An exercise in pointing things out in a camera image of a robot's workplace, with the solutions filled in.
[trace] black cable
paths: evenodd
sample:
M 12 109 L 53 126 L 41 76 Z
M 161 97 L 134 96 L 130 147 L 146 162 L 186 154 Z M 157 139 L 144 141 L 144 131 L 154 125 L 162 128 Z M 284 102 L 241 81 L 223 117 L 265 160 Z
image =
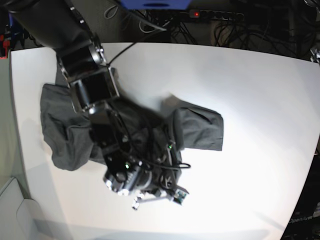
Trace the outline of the black cable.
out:
M 186 42 L 187 44 L 190 44 L 189 41 L 188 41 L 188 39 L 187 39 L 187 37 L 186 37 L 186 35 L 185 35 L 184 32 L 183 32 L 183 29 L 181 28 L 181 25 L 179 25 L 178 28 L 180 29 L 180 31 L 181 31 L 184 39 L 185 39 L 185 42 Z
M 135 10 L 138 14 L 140 14 L 143 18 L 145 18 L 145 19 L 147 19 L 146 18 L 146 15 L 144 15 L 141 11 L 139 11 L 139 10 Z
M 226 44 L 226 42 L 228 41 L 228 39 L 230 38 L 230 36 L 232 36 L 232 34 L 233 34 L 234 31 L 235 31 L 235 28 L 236 28 L 236 25 L 233 25 L 233 28 L 232 28 L 230 34 L 226 37 L 226 39 L 224 40 L 222 46 L 224 46 L 224 45 Z
M 192 36 L 192 34 L 190 33 L 190 31 L 187 28 L 187 26 L 185 25 L 185 23 L 182 21 L 181 24 L 184 26 L 184 28 L 185 28 L 186 32 L 188 33 L 188 35 L 190 36 L 190 38 L 193 39 L 193 43 L 198 44 L 197 40 L 194 38 L 194 36 Z
M 246 34 L 246 36 L 245 36 L 244 40 L 241 41 L 240 49 L 245 49 L 245 50 L 247 50 L 248 47 L 249 47 L 249 46 L 247 45 L 247 42 L 248 42 L 248 40 L 250 39 L 250 34 L 248 34 L 247 32 L 244 33 L 244 34 Z
M 177 31 L 176 33 L 184 35 L 185 36 L 184 38 L 187 37 L 191 41 L 192 44 L 197 45 L 197 43 L 195 43 L 195 41 L 192 39 L 192 37 L 186 31 L 184 31 L 184 30 L 182 31 L 182 30 L 183 30 L 183 28 L 181 28 L 180 31 Z
M 282 41 L 276 41 L 276 40 L 271 40 L 270 38 L 274 38 L 274 37 L 269 36 L 268 34 L 265 34 L 265 33 L 261 32 L 261 31 L 259 31 L 259 30 L 254 30 L 254 29 L 248 29 L 247 32 L 242 31 L 242 34 L 241 34 L 240 36 L 238 35 L 236 38 L 233 38 L 233 39 L 229 40 L 229 42 L 228 42 L 227 44 L 230 44 L 231 42 L 235 41 L 235 40 L 238 39 L 238 38 L 241 39 L 241 36 L 244 35 L 244 34 L 247 34 L 247 37 L 245 38 L 245 41 L 244 41 L 244 42 L 247 41 L 247 43 L 248 43 L 249 37 L 250 37 L 250 36 L 255 36 L 255 37 L 257 37 L 257 38 L 260 38 L 260 39 L 264 40 L 265 42 L 270 43 L 270 44 L 272 45 L 272 47 L 275 49 L 275 51 L 276 51 L 279 55 L 284 55 L 284 54 L 280 52 L 280 50 L 276 47 L 275 44 L 280 44 L 280 45 L 282 45 L 286 50 L 288 50 L 290 53 L 292 53 L 295 57 L 297 56 L 297 54 L 296 54 L 293 50 L 291 50 L 288 46 L 286 46 L 286 44 L 285 44 L 284 42 L 282 42 Z
M 190 169 L 191 168 L 190 164 L 184 163 L 184 162 L 181 162 L 178 165 L 167 166 L 167 165 L 157 164 L 155 162 L 152 162 L 152 161 L 149 161 L 149 160 L 146 160 L 146 159 L 142 159 L 141 161 L 142 162 L 146 162 L 146 163 L 148 163 L 150 165 L 153 165 L 155 167 L 159 167 L 161 169 L 168 169 L 168 170 L 180 170 L 180 169 Z
M 215 38 L 215 43 L 214 43 L 214 46 L 215 46 L 215 47 L 217 47 L 217 46 L 218 46 L 218 47 L 221 47 L 220 44 L 219 44 L 219 39 L 220 39 L 221 33 L 222 33 L 227 27 L 228 27 L 228 24 L 223 24 L 223 23 L 218 24 L 218 26 L 215 27 L 214 32 L 213 32 L 213 35 L 214 35 L 214 38 Z
M 309 20 L 307 19 L 307 18 L 305 18 L 305 16 L 303 16 L 303 15 L 301 15 L 301 14 L 299 14 L 298 13 L 298 10 L 296 10 L 295 9 L 295 7 L 291 4 L 291 3 L 289 3 L 289 7 L 292 9 L 292 11 L 301 19 L 301 20 L 303 20 L 309 27 L 311 27 L 311 28 L 313 28 L 315 31 L 316 30 L 319 30 L 319 29 L 317 29 L 317 28 L 319 28 L 320 26 L 318 25 L 314 25 L 314 24 L 312 24 L 311 22 L 309 22 Z
M 310 1 L 313 2 L 316 5 L 316 7 L 320 10 L 320 5 L 316 1 L 314 0 L 310 0 Z
M 160 30 L 160 31 L 167 31 L 167 29 L 158 26 L 150 21 L 148 21 L 147 19 L 145 19 L 144 17 L 140 16 L 139 14 L 137 14 L 135 11 L 131 11 L 127 8 L 125 8 L 124 6 L 122 6 L 121 2 L 118 0 L 113 0 L 114 3 L 120 7 L 121 9 L 123 9 L 125 12 L 127 12 L 128 14 L 131 14 L 132 16 L 134 16 L 135 18 L 137 18 L 138 20 L 140 20 L 142 23 L 149 25 L 150 27 L 153 27 L 154 29 Z
M 234 23 L 237 27 L 240 27 L 240 28 L 243 28 L 243 29 L 246 29 L 246 30 L 248 30 L 248 31 L 254 31 L 255 33 L 257 33 L 257 34 L 261 34 L 261 35 L 264 35 L 265 34 L 265 32 L 264 31 L 260 31 L 260 30 L 256 30 L 256 29 L 248 29 L 248 27 L 247 26 L 243 26 L 243 25 L 241 25 L 241 24 L 237 24 L 237 23 Z M 273 38 L 273 39 L 277 39 L 277 40 L 279 40 L 279 41 L 281 41 L 281 42 L 285 42 L 285 43 L 288 43 L 288 44 L 296 44 L 297 43 L 297 41 L 296 40 L 284 40 L 284 39 L 280 39 L 280 38 L 278 38 L 277 36 L 273 36 L 273 35 L 270 35 L 270 34 L 266 34 L 266 36 L 269 36 L 269 38 Z
M 176 44 L 178 44 L 179 42 L 177 41 L 176 37 L 171 35 L 171 38 L 173 38 L 173 40 L 175 41 Z
M 310 49 L 315 45 L 317 39 L 317 34 L 315 33 L 313 36 L 313 40 L 311 41 L 310 47 L 308 47 L 308 50 L 301 54 L 300 59 L 304 58 L 308 53 L 310 53 Z
M 241 42 L 241 46 L 244 46 L 244 45 L 245 45 L 245 42 L 244 42 L 244 41 L 242 40 L 242 38 L 241 38 L 242 35 L 239 35 L 239 32 L 238 32 L 238 30 L 237 30 L 237 27 L 243 27 L 243 28 L 244 28 L 244 26 L 239 25 L 239 24 L 237 24 L 236 22 L 233 22 L 233 27 L 234 27 L 234 31 L 235 31 L 235 35 L 236 35 L 236 38 L 235 38 L 235 39 L 239 39 L 240 42 Z M 222 45 L 222 47 L 226 47 L 226 46 L 229 46 L 229 45 L 230 45 L 231 39 L 232 39 L 231 37 L 232 37 L 231 35 L 228 36 L 228 39 L 226 39 L 226 42 Z
M 181 33 L 184 36 L 188 37 L 188 39 L 191 41 L 192 44 L 195 44 L 193 37 L 183 28 L 183 26 L 181 25 L 181 22 L 179 23 L 178 28 L 180 29 Z
M 150 38 L 150 37 L 152 37 L 152 36 L 154 36 L 154 35 L 157 35 L 157 34 L 159 34 L 159 33 L 161 33 L 161 32 L 163 32 L 163 31 L 158 30 L 158 31 L 152 32 L 152 33 L 144 36 L 143 38 L 141 38 L 139 41 L 136 41 L 136 42 L 130 44 L 130 45 L 127 46 L 125 49 L 123 49 L 121 52 L 119 52 L 117 55 L 115 55 L 115 56 L 111 59 L 111 61 L 109 61 L 108 65 L 110 66 L 118 57 L 120 57 L 124 52 L 126 52 L 128 49 L 132 48 L 132 47 L 133 47 L 134 45 L 136 45 L 137 43 L 139 43 L 139 42 L 141 42 L 141 41 L 143 41 L 143 40 L 146 40 L 147 38 Z
M 168 187 L 164 186 L 164 184 L 162 183 L 162 180 L 163 180 L 163 178 L 165 177 L 165 176 L 164 176 L 165 173 L 166 173 L 165 171 L 161 173 L 161 175 L 159 176 L 159 181 L 158 181 L 158 183 L 159 183 L 159 185 L 160 185 L 164 190 L 173 191 L 172 188 L 168 188 Z
M 237 39 L 239 39 L 241 41 L 241 47 L 244 46 L 246 37 L 244 38 L 244 40 L 242 40 L 242 36 L 245 35 L 245 34 L 248 35 L 247 30 L 242 30 L 242 31 L 237 32 L 237 35 L 230 37 L 228 39 L 228 42 L 225 43 L 222 47 L 225 47 L 226 45 L 230 45 L 231 43 L 233 43 Z
M 37 40 L 36 40 L 32 35 L 30 35 L 30 34 L 29 34 L 29 39 L 33 42 L 33 44 L 34 44 L 36 47 L 38 47 L 38 48 L 43 47 L 43 45 L 40 44 L 40 43 L 37 43 Z

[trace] wire bundle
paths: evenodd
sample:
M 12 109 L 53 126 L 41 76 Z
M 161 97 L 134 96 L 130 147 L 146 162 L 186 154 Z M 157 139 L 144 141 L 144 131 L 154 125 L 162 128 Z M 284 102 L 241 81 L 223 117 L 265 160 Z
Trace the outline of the wire bundle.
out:
M 121 21 L 121 23 L 125 23 L 125 27 L 122 27 L 121 30 L 124 31 L 128 25 L 129 21 L 132 18 L 136 18 L 139 20 L 138 27 L 140 31 L 144 34 L 151 34 L 156 31 L 169 31 L 171 40 L 175 43 L 185 43 L 185 44 L 198 44 L 197 40 L 191 35 L 185 23 L 183 23 L 180 19 L 180 16 L 177 15 L 174 11 L 166 14 L 166 17 L 163 16 L 155 16 L 152 10 L 144 10 L 143 12 L 139 10 L 128 10 L 121 5 L 121 3 L 117 0 L 113 0 L 115 5 L 109 7 L 104 12 L 104 18 L 107 20 L 111 20 L 116 16 L 119 11 L 119 8 L 124 10 L 127 15 Z M 183 38 L 183 42 L 179 42 L 178 37 Z
M 294 57 L 303 58 L 309 53 L 309 49 L 315 43 L 315 33 L 309 32 L 299 39 L 289 37 L 288 39 L 281 39 L 279 36 L 272 35 L 269 31 L 269 21 L 265 30 L 260 30 L 255 25 L 247 25 L 239 22 L 221 22 L 216 25 L 213 30 L 214 46 L 230 47 L 238 43 L 239 49 L 250 51 L 261 51 L 262 44 L 269 44 L 269 49 L 264 52 Z M 310 43 L 306 52 L 298 54 L 296 47 L 298 44 Z

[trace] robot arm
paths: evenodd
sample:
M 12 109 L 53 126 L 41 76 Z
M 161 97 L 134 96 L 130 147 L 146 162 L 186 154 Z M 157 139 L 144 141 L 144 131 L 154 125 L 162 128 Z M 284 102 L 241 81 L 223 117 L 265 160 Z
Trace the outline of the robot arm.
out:
M 188 167 L 180 167 L 166 128 L 161 129 L 165 143 L 160 144 L 158 155 L 152 147 L 141 154 L 114 104 L 120 95 L 100 41 L 76 9 L 65 0 L 0 0 L 1 6 L 39 43 L 56 52 L 75 112 L 88 113 L 92 138 L 108 168 L 103 178 L 106 186 L 119 195 L 140 190 L 132 206 L 135 210 L 150 202 L 143 199 L 145 193 L 155 196 L 152 201 L 169 199 L 181 204 L 188 192 L 177 181 L 180 169 Z M 150 127 L 146 139 L 155 145 Z

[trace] cable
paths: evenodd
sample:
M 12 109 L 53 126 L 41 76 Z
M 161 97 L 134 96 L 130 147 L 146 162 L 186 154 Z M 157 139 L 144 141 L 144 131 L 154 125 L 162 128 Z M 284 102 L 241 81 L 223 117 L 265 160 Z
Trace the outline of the cable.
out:
M 150 33 L 153 33 L 154 31 L 156 31 L 156 29 L 153 29 L 153 30 L 150 30 L 150 31 L 145 31 L 143 30 L 142 26 L 141 26 L 141 21 L 139 22 L 139 29 L 141 32 L 143 32 L 144 34 L 150 34 Z M 170 23 L 170 21 L 167 21 L 162 27 L 165 27 L 167 26 L 168 24 Z
M 130 48 L 132 48 L 134 45 L 136 45 L 137 43 L 139 43 L 139 42 L 141 42 L 141 41 L 143 41 L 143 40 L 145 40 L 145 39 L 147 39 L 147 38 L 150 38 L 150 37 L 152 37 L 152 36 L 154 36 L 154 35 L 157 35 L 157 34 L 159 34 L 159 33 L 161 33 L 162 31 L 160 30 L 160 31 L 155 31 L 155 32 L 153 32 L 153 33 L 151 33 L 151 34 L 149 34 L 149 35 L 146 35 L 146 36 L 144 36 L 143 38 L 141 38 L 139 41 L 136 41 L 136 42 L 134 42 L 134 43 L 131 43 L 129 46 L 127 46 L 125 49 L 123 49 L 121 52 L 119 52 L 117 55 L 115 55 L 112 59 L 111 59 L 111 61 L 108 63 L 108 65 L 109 66 L 111 66 L 111 64 L 118 58 L 118 57 L 120 57 L 124 52 L 126 52 L 128 49 L 130 49 Z
M 314 24 L 312 24 L 311 22 L 309 22 L 309 20 L 307 19 L 307 18 L 305 18 L 305 16 L 304 15 L 300 15 L 299 13 L 298 13 L 298 11 L 295 9 L 295 7 L 292 5 L 292 4 L 290 4 L 289 3 L 289 7 L 292 9 L 292 11 L 301 19 L 301 20 L 303 20 L 309 27 L 311 27 L 311 28 L 313 28 L 313 30 L 319 30 L 319 29 L 317 29 L 317 28 L 319 28 L 320 26 L 317 26 L 317 25 L 314 25 Z
M 181 24 L 184 26 L 185 30 L 187 31 L 189 37 L 191 38 L 191 40 L 193 40 L 193 43 L 194 44 L 198 44 L 197 40 L 194 38 L 194 36 L 191 35 L 191 33 L 189 32 L 187 26 L 185 25 L 184 22 L 181 22 Z
M 310 1 L 313 2 L 316 5 L 316 7 L 320 10 L 320 5 L 315 0 L 310 0 Z
M 110 14 L 110 12 L 114 9 L 114 12 L 111 16 L 108 16 Z M 109 7 L 107 10 L 104 11 L 103 16 L 105 19 L 112 19 L 118 12 L 119 7 L 117 7 L 117 5 L 113 5 L 111 7 Z
M 301 54 L 301 56 L 300 56 L 301 59 L 310 53 L 310 49 L 315 45 L 316 40 L 317 40 L 317 34 L 314 34 L 310 47 L 308 47 L 308 50 L 305 53 Z
M 190 32 L 184 29 L 184 27 L 182 26 L 182 22 L 179 24 L 178 28 L 180 29 L 179 33 L 183 34 L 184 38 L 188 37 L 192 44 L 198 44 L 196 39 L 190 34 Z
M 234 33 L 234 31 L 236 31 L 236 25 L 233 25 L 233 28 L 232 28 L 230 34 L 226 37 L 226 39 L 225 39 L 224 43 L 222 44 L 222 46 L 224 46 L 224 45 L 226 44 L 227 40 L 232 36 L 232 34 Z
M 190 44 L 189 43 L 189 41 L 188 41 L 188 39 L 187 39 L 187 37 L 186 37 L 186 33 L 185 32 L 183 32 L 183 29 L 181 28 L 181 25 L 179 25 L 178 26 L 178 28 L 180 29 L 180 31 L 181 31 L 181 33 L 182 33 L 182 35 L 183 35 L 183 37 L 184 37 L 184 39 L 185 39 L 185 42 L 187 43 L 187 44 Z
M 139 10 L 135 10 L 138 14 L 140 14 L 143 18 L 146 18 L 146 16 Z
M 136 19 L 139 19 L 142 23 L 149 25 L 150 27 L 153 27 L 154 29 L 160 30 L 160 31 L 167 31 L 167 29 L 158 26 L 156 24 L 153 24 L 152 22 L 148 21 L 147 19 L 145 19 L 144 17 L 140 16 L 139 14 L 137 14 L 135 11 L 130 11 L 129 9 L 125 8 L 124 6 L 122 6 L 122 4 L 120 3 L 120 1 L 118 0 L 113 0 L 114 3 L 120 7 L 121 9 L 123 9 L 124 11 L 126 11 L 128 14 L 131 14 L 133 17 L 135 17 Z
M 124 27 L 121 27 L 121 29 L 120 29 L 121 31 L 124 31 L 124 30 L 126 30 L 126 29 L 128 28 L 131 19 L 132 19 L 132 16 L 129 15 L 129 14 L 127 14 L 127 15 L 123 18 L 123 20 L 121 21 L 121 25 L 124 24 Z
M 233 24 L 233 29 L 234 29 L 235 34 L 236 34 L 236 38 L 235 38 L 235 39 L 239 39 L 240 42 L 241 42 L 241 46 L 244 46 L 244 45 L 245 45 L 245 42 L 241 39 L 241 36 L 242 36 L 242 35 L 239 35 L 239 32 L 238 32 L 238 30 L 237 30 L 237 27 L 243 27 L 243 28 L 244 28 L 244 26 L 239 25 L 239 24 L 237 24 L 236 22 L 233 22 L 232 24 Z M 232 41 L 231 41 L 231 37 L 232 37 L 232 35 L 230 34 L 230 35 L 228 36 L 228 38 L 225 40 L 225 42 L 223 43 L 222 47 L 226 47 L 226 46 L 229 46 L 229 45 L 230 45 L 230 43 L 232 42 Z
M 268 28 L 269 28 L 269 23 L 270 23 L 270 17 L 269 17 L 269 19 L 268 19 L 268 24 L 266 25 L 266 28 L 265 28 L 265 31 L 264 31 L 264 33 L 263 33 L 262 39 L 261 39 L 261 41 L 260 41 L 260 43 L 259 43 L 259 45 L 258 45 L 258 51 L 260 50 L 261 43 L 262 43 L 262 41 L 265 39 L 265 36 L 266 36 L 266 34 L 267 34 L 267 31 L 268 31 Z
M 152 161 L 149 161 L 149 160 L 146 160 L 146 159 L 143 159 L 142 160 L 143 162 L 146 162 L 150 165 L 153 165 L 155 167 L 159 167 L 161 169 L 167 169 L 167 170 L 180 170 L 180 169 L 190 169 L 191 168 L 191 165 L 188 164 L 188 163 L 184 163 L 184 162 L 181 162 L 177 165 L 173 165 L 173 166 L 167 166 L 167 165 L 161 165 L 161 164 L 157 164 L 155 162 L 152 162 Z
M 220 24 L 218 24 L 218 26 L 216 26 L 215 27 L 215 29 L 214 29 L 214 38 L 215 38 L 215 43 L 214 43 L 214 46 L 215 47 L 221 47 L 220 46 L 220 44 L 219 44 L 219 39 L 220 39 L 220 36 L 221 36 L 221 34 L 222 34 L 222 32 L 229 26 L 230 24 L 227 22 L 226 24 L 224 23 L 224 22 L 221 22 Z
M 268 35 L 266 34 L 266 31 L 262 32 L 262 31 L 259 31 L 259 30 L 248 29 L 247 27 L 242 26 L 242 25 L 237 25 L 237 24 L 235 24 L 235 25 L 244 28 L 244 30 L 242 30 L 242 31 L 240 32 L 240 34 L 237 32 L 238 34 L 237 34 L 235 37 L 233 37 L 233 38 L 230 37 L 229 40 L 222 45 L 222 47 L 226 47 L 226 46 L 229 45 L 230 43 L 234 42 L 236 39 L 239 39 L 239 40 L 241 40 L 241 42 L 242 42 L 242 44 L 241 44 L 241 46 L 240 46 L 240 48 L 242 49 L 245 44 L 248 45 L 248 43 L 249 43 L 249 41 L 250 41 L 250 36 L 254 36 L 254 37 L 260 38 L 261 40 L 264 40 L 264 41 L 270 43 L 270 44 L 272 45 L 273 49 L 274 49 L 274 50 L 277 52 L 277 54 L 279 54 L 279 55 L 285 55 L 285 54 L 281 53 L 280 50 L 276 47 L 275 44 L 280 44 L 280 45 L 282 45 L 287 51 L 289 51 L 290 53 L 292 53 L 294 56 L 297 56 L 297 54 L 296 54 L 294 51 L 292 51 L 288 46 L 286 46 L 286 43 L 296 43 L 295 41 L 287 41 L 287 42 L 285 43 L 283 40 L 280 40 L 280 41 L 271 40 L 270 38 L 276 38 L 276 37 L 268 36 Z M 220 24 L 220 25 L 218 25 L 218 26 L 216 27 L 216 29 L 215 29 L 215 34 L 216 34 L 215 37 L 217 37 L 217 29 L 222 28 L 223 26 L 228 26 L 228 24 Z M 245 37 L 245 40 L 244 40 L 244 42 L 243 42 L 241 36 L 243 36 L 243 35 L 245 35 L 245 34 L 247 34 L 247 36 Z
M 37 43 L 37 40 L 36 40 L 32 35 L 30 35 L 30 34 L 29 34 L 29 39 L 30 39 L 31 41 L 33 41 L 33 44 L 34 44 L 36 47 L 38 47 L 38 48 L 43 47 L 43 45 L 40 44 L 40 43 Z

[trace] red switch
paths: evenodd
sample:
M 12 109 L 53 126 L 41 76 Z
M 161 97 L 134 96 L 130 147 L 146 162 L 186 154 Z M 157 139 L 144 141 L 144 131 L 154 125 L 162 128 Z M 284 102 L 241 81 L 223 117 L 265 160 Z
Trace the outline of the red switch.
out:
M 189 17 L 192 19 L 198 19 L 200 17 L 200 11 L 199 10 L 190 10 Z

